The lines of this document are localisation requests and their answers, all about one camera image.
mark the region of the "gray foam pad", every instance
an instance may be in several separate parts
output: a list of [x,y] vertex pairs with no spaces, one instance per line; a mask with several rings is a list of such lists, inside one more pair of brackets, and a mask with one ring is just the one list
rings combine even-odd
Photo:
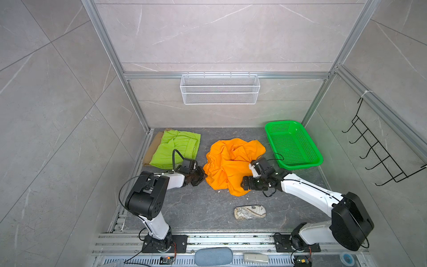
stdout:
[[233,261],[233,252],[227,247],[200,249],[194,255],[197,266],[217,266],[230,264]]

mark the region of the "green clothing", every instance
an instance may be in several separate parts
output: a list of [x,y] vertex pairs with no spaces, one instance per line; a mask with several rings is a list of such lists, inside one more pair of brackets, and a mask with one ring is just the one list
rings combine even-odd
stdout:
[[[200,134],[185,131],[165,131],[150,165],[171,170],[172,167],[172,151],[178,150],[184,158],[196,159],[197,151],[200,145]],[[182,163],[182,158],[175,153],[176,167]]]

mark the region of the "gray floor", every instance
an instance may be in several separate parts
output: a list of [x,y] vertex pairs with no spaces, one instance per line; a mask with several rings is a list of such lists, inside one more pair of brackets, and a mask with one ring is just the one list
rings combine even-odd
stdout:
[[[264,128],[182,128],[202,135],[196,160],[199,165],[207,163],[206,154],[218,140],[241,138],[245,141],[258,140],[266,148],[266,157],[274,158]],[[159,171],[147,166],[143,170]],[[319,186],[325,183],[316,167],[294,171],[301,178]],[[245,205],[263,205],[267,215],[263,219],[237,221],[234,208]],[[174,230],[195,229],[291,229],[301,222],[321,222],[328,217],[307,202],[283,192],[266,198],[261,191],[250,191],[245,196],[235,197],[225,190],[213,190],[206,182],[193,187],[168,190],[162,208],[166,222]],[[127,216],[124,230],[140,230],[142,222],[135,216]]]

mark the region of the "orange shirt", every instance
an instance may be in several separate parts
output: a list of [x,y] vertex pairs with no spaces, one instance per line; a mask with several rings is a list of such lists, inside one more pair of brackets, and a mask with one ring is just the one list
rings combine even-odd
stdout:
[[206,182],[214,189],[227,189],[233,196],[243,196],[249,191],[243,190],[244,176],[252,176],[249,163],[266,152],[258,141],[246,142],[235,138],[221,140],[211,146],[206,155],[208,163],[203,167],[208,177]]

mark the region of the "black mounting plate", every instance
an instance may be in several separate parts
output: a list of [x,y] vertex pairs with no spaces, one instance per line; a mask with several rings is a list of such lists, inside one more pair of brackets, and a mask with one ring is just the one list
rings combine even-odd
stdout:
[[[185,253],[187,250],[187,235],[172,235],[172,242],[176,244],[176,253]],[[159,253],[159,251],[153,246],[152,237],[147,235],[144,237],[144,244],[142,246],[142,253]],[[173,245],[170,247],[167,253],[174,252]]]
[[[274,245],[276,246],[276,252],[293,252],[294,249],[291,247],[291,235],[274,235]],[[320,252],[319,244],[310,245],[311,252]]]

